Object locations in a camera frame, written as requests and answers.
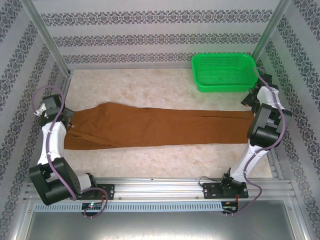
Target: enclosure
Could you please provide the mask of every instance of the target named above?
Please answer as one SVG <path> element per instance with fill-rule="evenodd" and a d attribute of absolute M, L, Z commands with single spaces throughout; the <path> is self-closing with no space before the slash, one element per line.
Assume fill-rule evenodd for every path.
<path fill-rule="evenodd" d="M 2 0 L 0 10 L 0 239 L 320 239 L 319 0 Z M 272 75 L 292 119 L 249 178 L 262 187 L 234 217 L 204 198 L 246 144 L 65 150 L 114 199 L 98 219 L 85 200 L 45 207 L 29 178 L 43 134 L 31 104 L 54 85 L 81 111 L 137 108 L 248 111 L 248 92 L 200 92 L 191 59 L 245 53 Z M 42 98 L 55 91 L 42 90 Z M 248 199 L 259 190 L 247 185 Z"/>

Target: metal base plate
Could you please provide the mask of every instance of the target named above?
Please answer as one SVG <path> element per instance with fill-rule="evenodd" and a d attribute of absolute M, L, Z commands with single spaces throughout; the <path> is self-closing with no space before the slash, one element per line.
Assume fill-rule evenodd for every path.
<path fill-rule="evenodd" d="M 113 200 L 115 195 L 114 184 L 98 184 L 98 188 L 103 189 L 108 194 L 108 200 Z M 88 191 L 76 196 L 77 200 L 101 200 L 103 193 L 100 191 Z"/>
<path fill-rule="evenodd" d="M 204 199 L 235 199 L 239 196 L 240 199 L 247 199 L 249 197 L 247 186 L 244 187 L 239 194 L 232 190 L 221 189 L 219 182 L 205 182 L 203 183 Z"/>

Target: striped wall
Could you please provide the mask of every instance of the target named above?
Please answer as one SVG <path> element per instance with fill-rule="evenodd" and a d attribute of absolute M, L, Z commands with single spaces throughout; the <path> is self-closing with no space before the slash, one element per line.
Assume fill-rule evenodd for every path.
<path fill-rule="evenodd" d="M 70 69 L 190 66 L 252 53 L 279 0 L 35 0 Z"/>
<path fill-rule="evenodd" d="M 36 88 L 61 88 L 64 76 L 19 0 L 0 1 L 0 240 L 10 235 L 29 166 L 41 153 L 31 110 Z M 36 97 L 36 106 L 46 90 Z"/>
<path fill-rule="evenodd" d="M 293 0 L 261 55 L 293 112 L 276 149 L 291 179 L 311 239 L 320 239 L 320 0 Z"/>

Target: marble floor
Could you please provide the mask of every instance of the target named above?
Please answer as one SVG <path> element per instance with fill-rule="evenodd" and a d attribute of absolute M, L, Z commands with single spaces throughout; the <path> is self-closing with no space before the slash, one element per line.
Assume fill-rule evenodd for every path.
<path fill-rule="evenodd" d="M 189 68 L 75 70 L 65 104 L 79 111 L 101 103 L 134 107 L 247 111 L 240 102 L 247 92 L 202 93 Z M 127 178 L 219 178 L 240 159 L 245 144 L 199 144 L 65 150 L 77 174 Z M 267 157 L 251 178 L 272 178 Z"/>

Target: green basket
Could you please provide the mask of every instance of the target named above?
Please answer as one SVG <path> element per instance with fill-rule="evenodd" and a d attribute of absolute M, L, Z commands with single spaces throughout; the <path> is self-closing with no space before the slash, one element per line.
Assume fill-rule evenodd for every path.
<path fill-rule="evenodd" d="M 191 60 L 200 92 L 245 92 L 258 78 L 254 59 L 244 53 L 201 53 Z"/>

